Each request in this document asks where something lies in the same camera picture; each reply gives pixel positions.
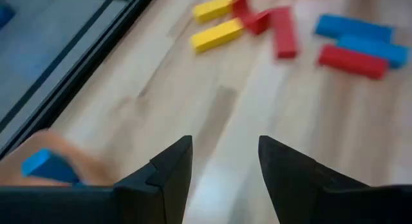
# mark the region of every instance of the wooden block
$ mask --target wooden block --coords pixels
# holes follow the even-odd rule
[[[232,0],[212,0],[193,8],[193,16],[199,23],[210,21],[230,12]]]
[[[386,59],[331,44],[323,46],[318,62],[321,65],[331,66],[348,73],[364,75],[371,79],[382,79],[389,68],[389,61]]]
[[[49,149],[41,149],[27,158],[22,163],[21,170],[23,176],[36,176],[66,183],[80,181],[66,159]]]
[[[342,35],[356,35],[376,41],[391,42],[393,28],[357,19],[325,14],[319,19],[315,33],[339,39]]]
[[[275,57],[294,58],[297,55],[297,38],[295,25],[290,12],[290,7],[275,8],[271,14],[274,29],[273,47]]]
[[[194,34],[191,43],[197,53],[214,48],[236,39],[242,34],[242,24],[239,19],[232,19],[213,28]]]
[[[259,35],[269,28],[270,10],[255,14],[249,7],[248,0],[232,1],[233,17],[239,18],[243,26],[254,35]]]
[[[407,63],[408,49],[403,46],[353,35],[342,36],[337,46],[386,59],[393,68],[403,67]]]

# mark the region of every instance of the red wooden block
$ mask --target red wooden block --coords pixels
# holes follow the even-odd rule
[[[242,18],[248,17],[251,13],[248,0],[232,0],[232,14],[234,17],[242,20]]]
[[[255,14],[249,7],[248,0],[233,0],[232,13],[241,20],[244,27],[255,35],[269,28],[270,12],[268,10]]]
[[[275,8],[271,13],[274,29],[274,52],[278,59],[294,58],[298,52],[295,27],[290,7]]]
[[[318,62],[319,64],[331,66],[348,73],[364,75],[371,79],[383,78],[389,68],[389,62],[386,59],[347,50],[331,44],[323,46]]]

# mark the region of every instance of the wooden floor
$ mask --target wooden floor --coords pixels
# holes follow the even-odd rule
[[[184,223],[277,223],[259,168],[270,135],[370,185],[412,183],[412,69],[382,81],[314,62],[319,14],[395,25],[412,46],[412,0],[253,0],[292,5],[301,54],[275,61],[271,32],[195,55],[191,8],[207,0],[156,0],[94,73],[52,129],[110,163],[118,178],[183,135],[194,137]]]

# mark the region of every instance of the yellow wooden block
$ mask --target yellow wooden block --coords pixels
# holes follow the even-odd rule
[[[242,34],[241,21],[236,18],[192,36],[191,42],[197,53],[225,44]]]
[[[231,11],[231,1],[232,0],[212,0],[202,3],[193,8],[193,16],[199,23],[221,17]]]

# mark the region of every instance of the blue block in hand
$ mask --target blue block in hand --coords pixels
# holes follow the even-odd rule
[[[373,41],[353,35],[342,36],[337,45],[349,50],[387,59],[393,68],[403,67],[407,63],[408,49],[403,46]]]
[[[37,176],[67,183],[79,182],[79,177],[70,164],[49,149],[41,149],[27,158],[21,166],[21,171],[23,176]]]
[[[391,42],[393,28],[364,21],[325,14],[319,19],[315,33],[339,39],[342,35],[355,35],[382,42]]]

